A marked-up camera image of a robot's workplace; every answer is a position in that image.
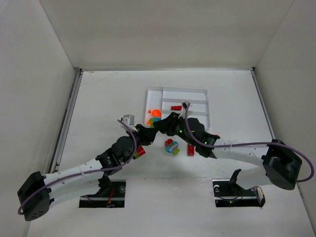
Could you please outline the red 2x4 lego brick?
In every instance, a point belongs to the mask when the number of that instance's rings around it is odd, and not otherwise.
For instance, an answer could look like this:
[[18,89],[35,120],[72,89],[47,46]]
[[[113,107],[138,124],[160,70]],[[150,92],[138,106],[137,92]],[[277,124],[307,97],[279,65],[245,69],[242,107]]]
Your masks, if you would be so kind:
[[172,111],[181,111],[182,110],[182,106],[171,106],[170,109]]

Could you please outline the orange curved lego piece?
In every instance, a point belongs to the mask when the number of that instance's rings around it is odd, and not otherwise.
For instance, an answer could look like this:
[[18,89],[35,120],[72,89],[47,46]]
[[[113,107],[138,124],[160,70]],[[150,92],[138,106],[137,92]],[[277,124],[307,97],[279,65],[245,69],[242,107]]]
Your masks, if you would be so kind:
[[151,114],[152,114],[152,116],[155,117],[155,118],[160,118],[160,117],[161,117],[161,111],[158,110],[158,109],[152,110],[152,111],[151,111]]

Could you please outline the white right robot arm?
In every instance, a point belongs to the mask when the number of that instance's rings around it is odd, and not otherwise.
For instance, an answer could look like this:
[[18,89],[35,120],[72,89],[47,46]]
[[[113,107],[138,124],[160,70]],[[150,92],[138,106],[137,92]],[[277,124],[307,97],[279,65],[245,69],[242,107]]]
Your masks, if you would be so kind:
[[184,118],[175,112],[155,121],[153,126],[162,134],[180,137],[204,158],[231,159],[254,165],[252,169],[237,168],[230,178],[230,183],[245,190],[269,184],[284,190],[295,188],[302,160],[279,140],[239,146],[236,141],[206,132],[197,118]]

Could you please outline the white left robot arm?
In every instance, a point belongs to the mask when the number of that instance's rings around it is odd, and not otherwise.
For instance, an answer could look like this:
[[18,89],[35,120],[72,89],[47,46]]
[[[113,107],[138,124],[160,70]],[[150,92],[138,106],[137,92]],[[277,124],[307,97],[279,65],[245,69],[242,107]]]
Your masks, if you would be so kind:
[[158,132],[140,124],[135,129],[126,125],[125,129],[127,136],[118,138],[110,148],[90,161],[61,172],[30,174],[17,192],[18,214],[26,221],[32,221],[66,200],[98,192],[106,186],[105,178],[121,171],[141,146],[151,145]]

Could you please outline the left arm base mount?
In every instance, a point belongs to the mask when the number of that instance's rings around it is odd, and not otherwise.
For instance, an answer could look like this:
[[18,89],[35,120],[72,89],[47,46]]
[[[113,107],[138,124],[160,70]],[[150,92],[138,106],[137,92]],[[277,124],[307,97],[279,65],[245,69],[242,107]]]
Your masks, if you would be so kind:
[[80,197],[79,208],[124,208],[126,180],[105,177],[102,182],[96,194]]

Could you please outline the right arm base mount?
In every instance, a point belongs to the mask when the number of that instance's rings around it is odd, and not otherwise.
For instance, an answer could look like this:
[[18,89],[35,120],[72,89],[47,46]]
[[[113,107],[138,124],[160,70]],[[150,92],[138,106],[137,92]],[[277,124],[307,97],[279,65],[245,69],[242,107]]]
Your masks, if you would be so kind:
[[212,180],[215,206],[220,207],[259,207],[266,203],[266,198],[261,187],[254,186],[250,189],[243,189],[237,181],[237,175],[241,169],[237,169],[228,179]]

